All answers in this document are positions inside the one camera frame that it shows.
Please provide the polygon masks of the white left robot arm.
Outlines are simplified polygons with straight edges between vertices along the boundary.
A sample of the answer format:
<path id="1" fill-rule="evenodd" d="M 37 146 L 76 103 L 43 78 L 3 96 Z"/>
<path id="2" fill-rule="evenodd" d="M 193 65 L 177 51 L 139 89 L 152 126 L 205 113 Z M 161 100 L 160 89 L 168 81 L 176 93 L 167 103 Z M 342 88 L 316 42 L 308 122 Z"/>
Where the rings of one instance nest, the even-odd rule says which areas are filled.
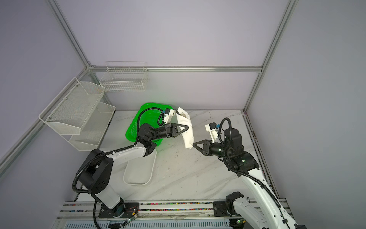
<path id="1" fill-rule="evenodd" d="M 113 218 L 125 215 L 124 200 L 113 189 L 110 178 L 114 166 L 131 160 L 149 156 L 156 148 L 154 140 L 177 137 L 191 130 L 189 125 L 165 124 L 154 128 L 150 124 L 142 124 L 137 132 L 137 142 L 133 145 L 104 152 L 92 150 L 81 167 L 76 172 L 72 182 L 75 193 L 87 193 L 96 203 L 101 203 L 102 209 L 107 210 Z"/>

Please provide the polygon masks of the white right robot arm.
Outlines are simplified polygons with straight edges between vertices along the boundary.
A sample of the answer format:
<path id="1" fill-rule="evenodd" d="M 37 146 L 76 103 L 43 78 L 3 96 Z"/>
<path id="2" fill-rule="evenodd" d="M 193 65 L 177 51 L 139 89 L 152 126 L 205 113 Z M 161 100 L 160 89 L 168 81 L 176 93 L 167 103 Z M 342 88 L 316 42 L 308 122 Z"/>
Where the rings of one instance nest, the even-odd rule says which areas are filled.
<path id="1" fill-rule="evenodd" d="M 240 215 L 254 229 L 304 229 L 283 207 L 270 189 L 256 159 L 244 150 L 242 136 L 235 128 L 224 131 L 222 142 L 202 140 L 193 143 L 204 156 L 217 156 L 227 169 L 235 173 L 250 190 L 259 210 L 239 191 L 226 197 L 226 211 Z"/>

